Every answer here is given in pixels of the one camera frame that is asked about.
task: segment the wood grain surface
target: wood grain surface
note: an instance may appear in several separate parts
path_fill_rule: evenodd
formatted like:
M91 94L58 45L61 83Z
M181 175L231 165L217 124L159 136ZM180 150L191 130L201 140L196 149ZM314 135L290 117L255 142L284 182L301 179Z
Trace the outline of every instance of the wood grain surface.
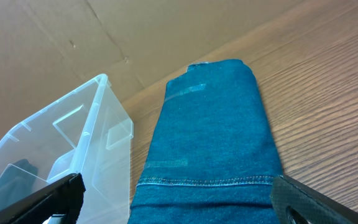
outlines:
M285 172L358 212L358 1L304 1L200 58L258 79ZM131 195L173 72L123 105L135 124Z

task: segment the beige floor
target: beige floor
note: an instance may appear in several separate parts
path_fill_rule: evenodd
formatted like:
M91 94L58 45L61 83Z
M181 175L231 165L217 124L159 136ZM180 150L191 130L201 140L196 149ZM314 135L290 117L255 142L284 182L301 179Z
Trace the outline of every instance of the beige floor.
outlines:
M285 172L358 212L358 1L304 1L198 60L225 58L253 69ZM132 195L165 84L185 69L123 102Z

